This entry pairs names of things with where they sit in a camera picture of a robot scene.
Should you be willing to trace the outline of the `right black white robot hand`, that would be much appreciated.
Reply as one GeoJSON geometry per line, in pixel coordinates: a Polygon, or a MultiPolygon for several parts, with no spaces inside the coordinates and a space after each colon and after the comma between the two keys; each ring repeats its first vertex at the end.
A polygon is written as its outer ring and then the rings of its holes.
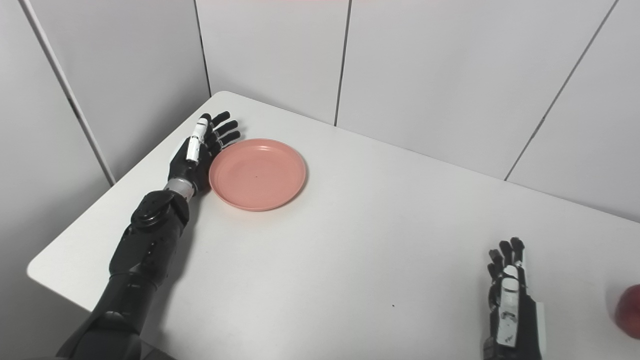
{"type": "Polygon", "coordinates": [[[489,337],[483,342],[484,360],[542,360],[546,355],[546,314],[543,303],[528,291],[525,244],[519,237],[491,249],[487,271],[489,337]]]}

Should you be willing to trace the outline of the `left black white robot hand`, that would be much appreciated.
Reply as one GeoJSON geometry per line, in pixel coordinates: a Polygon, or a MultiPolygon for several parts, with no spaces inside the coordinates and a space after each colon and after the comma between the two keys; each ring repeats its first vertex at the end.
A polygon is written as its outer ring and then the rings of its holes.
{"type": "Polygon", "coordinates": [[[167,179],[185,180],[195,194],[206,193],[211,188],[209,173],[213,160],[241,136],[239,123],[231,120],[229,111],[216,116],[204,112],[170,161],[167,179]]]}

